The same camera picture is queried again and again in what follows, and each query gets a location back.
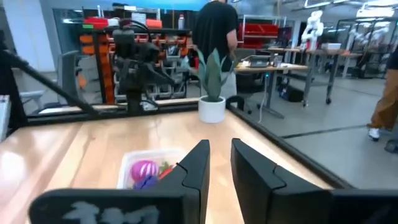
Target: box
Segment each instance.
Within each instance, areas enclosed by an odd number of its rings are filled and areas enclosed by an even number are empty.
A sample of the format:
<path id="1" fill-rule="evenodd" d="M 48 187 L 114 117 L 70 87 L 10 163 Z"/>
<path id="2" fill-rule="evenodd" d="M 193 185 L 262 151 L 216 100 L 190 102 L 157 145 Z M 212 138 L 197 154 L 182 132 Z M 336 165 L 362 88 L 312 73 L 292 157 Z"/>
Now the box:
<path id="1" fill-rule="evenodd" d="M 131 166 L 137 161 L 150 160 L 156 162 L 159 166 L 161 166 L 163 162 L 167 162 L 170 165 L 174 166 L 176 163 L 180 162 L 186 155 L 187 152 L 185 152 L 181 148 L 158 149 L 126 153 L 122 159 L 118 184 L 116 188 L 132 189 L 134 181 L 131 179 L 130 169 Z"/>

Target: black t-shirt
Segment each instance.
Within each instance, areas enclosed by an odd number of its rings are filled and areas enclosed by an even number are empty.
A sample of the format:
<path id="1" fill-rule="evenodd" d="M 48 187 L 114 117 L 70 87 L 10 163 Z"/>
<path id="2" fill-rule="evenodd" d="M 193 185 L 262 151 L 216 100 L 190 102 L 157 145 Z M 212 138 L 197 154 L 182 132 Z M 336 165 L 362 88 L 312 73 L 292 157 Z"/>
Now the black t-shirt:
<path id="1" fill-rule="evenodd" d="M 387 69 L 394 69 L 398 70 L 398 47 L 396 50 L 391 54 L 390 58 L 388 59 Z"/>
<path id="2" fill-rule="evenodd" d="M 203 53 L 205 61 L 214 48 L 218 50 L 220 61 L 227 56 L 222 72 L 229 72 L 232 66 L 226 35 L 234 29 L 238 31 L 238 14 L 234 7 L 212 1 L 200 9 L 192 32 L 193 44 Z"/>

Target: person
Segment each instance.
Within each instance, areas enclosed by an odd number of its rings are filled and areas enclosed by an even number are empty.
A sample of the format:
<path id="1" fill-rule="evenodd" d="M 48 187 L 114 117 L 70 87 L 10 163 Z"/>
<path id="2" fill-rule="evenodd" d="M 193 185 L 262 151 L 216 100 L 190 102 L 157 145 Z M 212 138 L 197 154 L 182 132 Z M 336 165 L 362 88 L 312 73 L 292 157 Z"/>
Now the person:
<path id="1" fill-rule="evenodd" d="M 238 14 L 234 7 L 227 4 L 227 0 L 214 0 L 200 9 L 192 30 L 192 42 L 205 60 L 214 49 L 217 49 L 220 61 L 226 56 L 221 68 L 221 79 L 228 78 L 220 93 L 226 99 L 236 95 L 236 75 L 229 72 L 232 66 L 231 53 L 238 46 L 237 29 Z"/>
<path id="2" fill-rule="evenodd" d="M 381 128 L 392 130 L 398 115 L 398 47 L 391 54 L 387 63 L 386 84 L 381 99 L 378 101 L 371 123 L 368 124 L 368 136 L 373 141 L 380 138 Z"/>

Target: gray floor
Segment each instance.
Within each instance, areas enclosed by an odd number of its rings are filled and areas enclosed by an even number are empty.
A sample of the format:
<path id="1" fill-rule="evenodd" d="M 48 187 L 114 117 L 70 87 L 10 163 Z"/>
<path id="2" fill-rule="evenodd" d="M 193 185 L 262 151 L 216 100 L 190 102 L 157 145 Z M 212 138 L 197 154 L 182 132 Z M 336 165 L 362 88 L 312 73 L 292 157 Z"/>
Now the gray floor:
<path id="1" fill-rule="evenodd" d="M 46 74 L 56 79 L 55 74 Z M 317 76 L 317 81 L 327 77 Z M 16 80 L 20 91 L 42 90 L 42 85 L 26 75 L 17 73 Z M 292 81 L 294 86 L 303 88 L 302 82 Z M 353 186 L 362 189 L 396 189 L 398 186 L 398 155 L 389 154 L 383 148 L 389 136 L 382 136 L 379 142 L 367 137 L 366 123 L 378 101 L 384 80 L 337 79 L 332 104 L 326 105 L 326 87 L 312 87 L 309 106 L 289 103 L 274 94 L 272 108 L 285 115 L 285 119 L 262 112 L 261 124 L 278 136 L 310 156 Z M 195 86 L 188 89 L 188 97 L 196 97 L 199 90 Z M 251 97 L 261 102 L 262 93 Z M 85 98 L 93 102 L 94 94 L 85 93 Z M 42 98 L 44 103 L 56 102 L 55 93 L 48 90 Z M 251 103 L 254 119 L 259 119 L 256 104 Z M 30 102 L 25 105 L 27 113 L 35 110 Z"/>

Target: purple ball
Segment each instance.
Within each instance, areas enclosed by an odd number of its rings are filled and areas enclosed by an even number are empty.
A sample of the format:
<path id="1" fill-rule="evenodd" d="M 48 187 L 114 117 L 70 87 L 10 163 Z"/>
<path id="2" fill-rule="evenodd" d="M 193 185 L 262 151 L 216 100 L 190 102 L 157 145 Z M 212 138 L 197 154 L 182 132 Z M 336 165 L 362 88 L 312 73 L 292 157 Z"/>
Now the purple ball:
<path id="1" fill-rule="evenodd" d="M 131 166 L 130 176 L 134 182 L 140 182 L 148 176 L 157 177 L 159 166 L 154 161 L 141 160 Z"/>

